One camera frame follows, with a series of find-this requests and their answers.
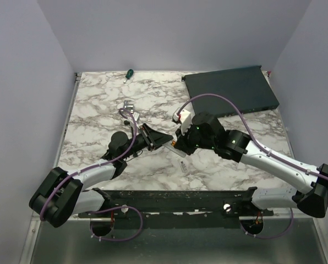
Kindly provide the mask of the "white remote control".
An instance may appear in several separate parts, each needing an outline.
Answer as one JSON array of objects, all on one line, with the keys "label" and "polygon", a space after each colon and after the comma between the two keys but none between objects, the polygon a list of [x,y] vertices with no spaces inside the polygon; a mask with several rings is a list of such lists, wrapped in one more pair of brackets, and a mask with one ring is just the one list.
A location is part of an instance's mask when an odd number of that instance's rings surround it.
[{"label": "white remote control", "polygon": [[165,147],[166,149],[172,151],[173,153],[177,154],[178,156],[184,158],[186,156],[186,154],[183,151],[181,151],[179,149],[176,149],[174,146],[172,146],[171,145],[172,141],[174,141],[174,140],[171,140],[171,141],[163,144],[163,147]]}]

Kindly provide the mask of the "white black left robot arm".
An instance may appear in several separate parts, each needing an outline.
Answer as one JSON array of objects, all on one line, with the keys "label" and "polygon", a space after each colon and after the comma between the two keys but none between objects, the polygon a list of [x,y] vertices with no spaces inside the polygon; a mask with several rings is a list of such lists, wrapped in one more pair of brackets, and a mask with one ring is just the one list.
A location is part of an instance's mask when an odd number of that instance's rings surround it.
[{"label": "white black left robot arm", "polygon": [[134,129],[133,133],[130,139],[123,131],[115,132],[107,152],[90,166],[72,172],[60,167],[51,169],[30,199],[29,207],[55,228],[63,225],[71,215],[82,212],[106,216],[110,204],[103,198],[95,199],[91,206],[81,205],[82,200],[95,193],[88,194],[87,188],[121,175],[127,166],[125,159],[131,155],[144,149],[157,150],[173,140],[172,135],[153,130],[147,124]]}]

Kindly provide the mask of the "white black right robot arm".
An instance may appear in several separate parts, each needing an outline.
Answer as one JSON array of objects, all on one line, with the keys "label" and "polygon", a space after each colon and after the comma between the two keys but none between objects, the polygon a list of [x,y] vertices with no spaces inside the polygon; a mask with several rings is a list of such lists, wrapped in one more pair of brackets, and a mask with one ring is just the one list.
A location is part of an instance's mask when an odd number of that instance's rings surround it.
[{"label": "white black right robot arm", "polygon": [[309,165],[280,154],[239,130],[226,130],[219,120],[202,112],[173,115],[180,125],[174,148],[187,155],[197,149],[213,150],[219,157],[253,166],[290,185],[290,188],[253,190],[241,202],[249,216],[268,208],[297,208],[306,215],[323,218],[328,208],[328,164]]}]

